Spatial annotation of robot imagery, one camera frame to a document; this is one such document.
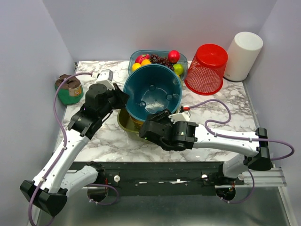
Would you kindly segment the teal plastic bucket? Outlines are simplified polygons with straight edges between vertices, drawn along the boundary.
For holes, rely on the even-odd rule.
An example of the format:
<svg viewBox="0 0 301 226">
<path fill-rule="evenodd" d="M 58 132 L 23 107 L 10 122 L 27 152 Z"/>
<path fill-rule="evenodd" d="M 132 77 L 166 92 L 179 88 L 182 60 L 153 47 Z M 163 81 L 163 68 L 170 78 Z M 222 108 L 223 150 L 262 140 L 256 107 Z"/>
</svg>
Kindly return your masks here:
<svg viewBox="0 0 301 226">
<path fill-rule="evenodd" d="M 129 95 L 127 112 L 139 121 L 165 109 L 175 113 L 182 98 L 182 83 L 177 75 L 162 65 L 146 65 L 127 78 L 123 92 Z"/>
</svg>

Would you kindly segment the red mesh basket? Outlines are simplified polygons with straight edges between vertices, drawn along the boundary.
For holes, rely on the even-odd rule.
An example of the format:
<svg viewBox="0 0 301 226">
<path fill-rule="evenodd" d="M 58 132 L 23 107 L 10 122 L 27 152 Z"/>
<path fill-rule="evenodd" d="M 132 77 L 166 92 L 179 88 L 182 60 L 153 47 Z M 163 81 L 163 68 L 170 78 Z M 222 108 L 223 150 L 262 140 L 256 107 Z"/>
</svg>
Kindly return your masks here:
<svg viewBox="0 0 301 226">
<path fill-rule="evenodd" d="M 186 87 L 204 96 L 217 93 L 223 86 L 227 61 L 228 54 L 222 47 L 216 44 L 200 46 L 184 80 Z"/>
</svg>

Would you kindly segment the white cylindrical container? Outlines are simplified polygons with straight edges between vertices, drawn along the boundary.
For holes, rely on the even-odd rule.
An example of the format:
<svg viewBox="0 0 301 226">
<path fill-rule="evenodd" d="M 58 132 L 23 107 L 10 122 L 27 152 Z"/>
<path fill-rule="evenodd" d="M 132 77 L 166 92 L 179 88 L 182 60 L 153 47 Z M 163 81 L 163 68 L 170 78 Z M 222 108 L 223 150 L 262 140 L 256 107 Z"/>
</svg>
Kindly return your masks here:
<svg viewBox="0 0 301 226">
<path fill-rule="evenodd" d="M 245 80 L 263 47 L 263 40 L 252 32 L 239 32 L 230 44 L 224 78 L 241 82 Z"/>
</svg>

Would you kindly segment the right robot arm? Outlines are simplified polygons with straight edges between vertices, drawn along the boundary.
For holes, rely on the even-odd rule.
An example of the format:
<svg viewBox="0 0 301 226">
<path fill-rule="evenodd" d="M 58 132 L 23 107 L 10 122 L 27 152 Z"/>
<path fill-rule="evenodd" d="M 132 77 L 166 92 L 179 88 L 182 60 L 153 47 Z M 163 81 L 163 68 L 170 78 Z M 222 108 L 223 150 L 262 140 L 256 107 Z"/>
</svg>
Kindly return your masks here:
<svg viewBox="0 0 301 226">
<path fill-rule="evenodd" d="M 247 170 L 268 171 L 272 168 L 266 129 L 257 128 L 247 133 L 215 129 L 210 133 L 190 118 L 190 112 L 184 110 L 175 114 L 169 110 L 150 114 L 139 130 L 139 137 L 165 151 L 211 148 L 237 153 L 216 173 L 217 181 L 223 185 Z"/>
</svg>

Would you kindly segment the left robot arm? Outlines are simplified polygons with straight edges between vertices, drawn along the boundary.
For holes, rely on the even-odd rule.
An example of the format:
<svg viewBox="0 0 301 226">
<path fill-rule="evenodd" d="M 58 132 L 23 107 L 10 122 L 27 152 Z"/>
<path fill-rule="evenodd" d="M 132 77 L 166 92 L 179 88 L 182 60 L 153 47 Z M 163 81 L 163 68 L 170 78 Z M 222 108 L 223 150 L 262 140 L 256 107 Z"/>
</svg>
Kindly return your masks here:
<svg viewBox="0 0 301 226">
<path fill-rule="evenodd" d="M 93 161 L 69 178 L 65 174 L 113 110 L 125 108 L 128 99 L 129 95 L 117 84 L 113 84 L 113 89 L 98 83 L 89 87 L 83 106 L 72 116 L 68 129 L 63 131 L 61 144 L 48 163 L 34 179 L 24 180 L 20 185 L 30 206 L 55 217 L 76 191 L 90 184 L 106 184 L 104 166 Z"/>
</svg>

